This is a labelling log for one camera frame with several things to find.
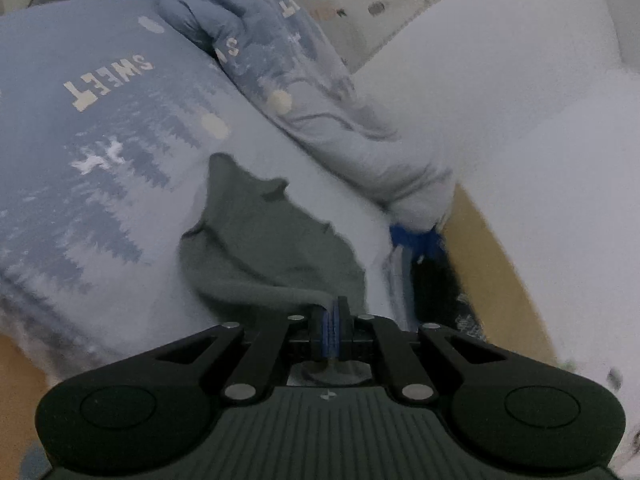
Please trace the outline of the grey green garment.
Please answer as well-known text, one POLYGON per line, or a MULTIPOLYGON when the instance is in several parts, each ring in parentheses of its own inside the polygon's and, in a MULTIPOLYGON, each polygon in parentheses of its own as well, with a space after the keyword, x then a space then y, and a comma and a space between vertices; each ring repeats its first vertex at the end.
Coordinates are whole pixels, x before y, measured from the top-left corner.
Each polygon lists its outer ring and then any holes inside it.
POLYGON ((344 298, 361 314, 366 274, 329 223, 290 202, 282 178, 262 180, 232 156, 208 160, 198 222, 179 243, 181 273, 221 322, 249 330, 285 315, 324 315, 344 298))

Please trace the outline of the blue printed bed sheet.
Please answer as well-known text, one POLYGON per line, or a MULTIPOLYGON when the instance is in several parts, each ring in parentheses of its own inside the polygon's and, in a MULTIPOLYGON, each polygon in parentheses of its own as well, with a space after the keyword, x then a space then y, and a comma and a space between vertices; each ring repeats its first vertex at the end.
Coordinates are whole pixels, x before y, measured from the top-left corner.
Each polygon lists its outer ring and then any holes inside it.
POLYGON ((381 211, 332 176, 164 22, 158 0, 66 0, 1 20, 1 329, 65 379, 215 324, 181 235, 210 155, 329 222, 390 315, 381 211))

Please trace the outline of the blue printed duvet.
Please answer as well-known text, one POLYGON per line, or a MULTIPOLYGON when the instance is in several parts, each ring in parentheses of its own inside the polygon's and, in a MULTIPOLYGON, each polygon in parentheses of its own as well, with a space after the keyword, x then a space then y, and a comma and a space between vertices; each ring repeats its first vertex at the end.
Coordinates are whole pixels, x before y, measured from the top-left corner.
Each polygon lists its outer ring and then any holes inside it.
POLYGON ((445 219, 454 176, 440 141, 411 131, 358 89, 296 0, 160 0, 160 15, 215 55, 254 107, 396 223, 426 232, 445 219))

